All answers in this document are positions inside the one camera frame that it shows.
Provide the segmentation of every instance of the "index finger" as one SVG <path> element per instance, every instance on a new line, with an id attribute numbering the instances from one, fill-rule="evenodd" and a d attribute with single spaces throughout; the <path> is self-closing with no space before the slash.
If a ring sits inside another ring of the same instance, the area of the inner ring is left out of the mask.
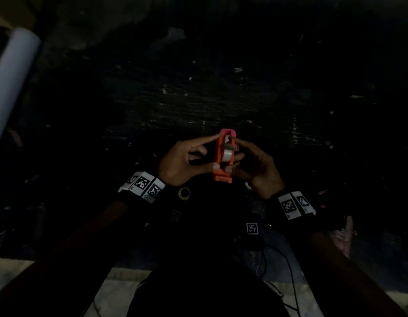
<path id="1" fill-rule="evenodd" d="M 240 147 L 244 147 L 249 149 L 249 151 L 252 152 L 252 154 L 256 155 L 256 156 L 264 156 L 267 155 L 263 150 L 261 150 L 260 148 L 258 148 L 254 143 L 249 142 L 249 141 L 245 141 L 245 140 L 241 140 L 235 137 L 230 136 L 230 138 L 235 140 L 235 143 L 238 144 Z"/>
<path id="2" fill-rule="evenodd" d="M 183 143 L 188 147 L 188 149 L 191 149 L 191 148 L 195 148 L 197 146 L 201 146 L 203 144 L 215 141 L 218 137 L 221 137 L 222 135 L 223 135 L 222 133 L 218 133 L 218 134 L 215 134 L 213 136 L 186 140 Z"/>

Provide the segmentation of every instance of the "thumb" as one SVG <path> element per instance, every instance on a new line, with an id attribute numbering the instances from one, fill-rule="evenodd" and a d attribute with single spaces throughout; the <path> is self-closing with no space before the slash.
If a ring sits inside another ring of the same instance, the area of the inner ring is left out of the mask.
<path id="1" fill-rule="evenodd" d="M 220 165 L 217 162 L 211 162 L 209 164 L 203 164 L 200 166 L 189 166 L 188 172 L 191 176 L 201 175 L 203 173 L 213 172 L 220 169 Z"/>
<path id="2" fill-rule="evenodd" d="M 251 180 L 253 179 L 253 176 L 238 167 L 227 166 L 225 168 L 225 172 L 227 174 L 230 174 L 233 178 L 239 178 L 249 182 L 251 182 Z"/>

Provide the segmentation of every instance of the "white cylinder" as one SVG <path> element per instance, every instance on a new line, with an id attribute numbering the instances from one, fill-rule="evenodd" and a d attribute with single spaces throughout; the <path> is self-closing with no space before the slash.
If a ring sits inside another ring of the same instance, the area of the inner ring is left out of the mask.
<path id="1" fill-rule="evenodd" d="M 0 57 L 0 138 L 40 44 L 37 35 L 16 28 Z"/>

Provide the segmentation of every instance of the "hand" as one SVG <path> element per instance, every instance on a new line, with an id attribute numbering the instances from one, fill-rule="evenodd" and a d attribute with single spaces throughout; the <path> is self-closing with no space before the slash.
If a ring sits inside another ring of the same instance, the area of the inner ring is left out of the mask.
<path id="1" fill-rule="evenodd" d="M 245 158 L 247 161 L 244 167 L 238 167 L 239 163 L 227 166 L 225 172 L 233 178 L 239 178 L 247 181 L 252 189 L 263 199 L 269 199 L 285 188 L 285 184 L 276 169 L 273 158 L 258 148 L 255 144 L 238 138 L 235 143 L 239 145 L 244 152 L 236 154 L 235 161 Z"/>
<path id="2" fill-rule="evenodd" d="M 222 136 L 222 134 L 218 133 L 214 136 L 178 141 L 158 165 L 158 175 L 160 179 L 167 185 L 180 186 L 193 176 L 220 169 L 220 165 L 217 162 L 200 166 L 192 166 L 189 164 L 190 160 L 200 159 L 200 157 L 196 155 L 191 155 L 191 152 L 206 155 L 207 149 L 203 144 L 215 141 L 220 136 Z"/>

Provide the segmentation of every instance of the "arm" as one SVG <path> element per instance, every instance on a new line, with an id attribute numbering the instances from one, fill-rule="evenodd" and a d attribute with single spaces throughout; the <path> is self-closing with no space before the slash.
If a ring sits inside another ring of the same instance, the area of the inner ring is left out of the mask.
<path id="1" fill-rule="evenodd" d="M 359 267 L 346 258 L 333 242 L 319 231 L 316 216 L 299 211 L 296 218 L 286 211 L 278 197 L 286 196 L 286 186 L 273 158 L 253 143 L 235 139 L 248 159 L 244 166 L 227 167 L 226 172 L 252 185 L 281 223 L 279 230 L 289 241 L 311 290 L 325 316 L 400 317 L 403 310 Z"/>
<path id="2" fill-rule="evenodd" d="M 189 160 L 199 158 L 190 152 L 207 154 L 203 145 L 219 136 L 176 143 L 159 164 L 160 179 L 166 185 L 179 186 L 195 175 L 218 169 L 219 164 L 192 166 Z M 150 207 L 160 193 L 157 189 L 153 197 L 145 197 L 153 188 L 151 181 L 138 194 L 129 189 L 136 183 L 136 177 L 131 179 L 121 187 L 121 201 L 113 202 L 0 291 L 0 316 L 79 317 L 90 306 L 118 253 L 142 231 L 144 213 L 152 211 Z"/>

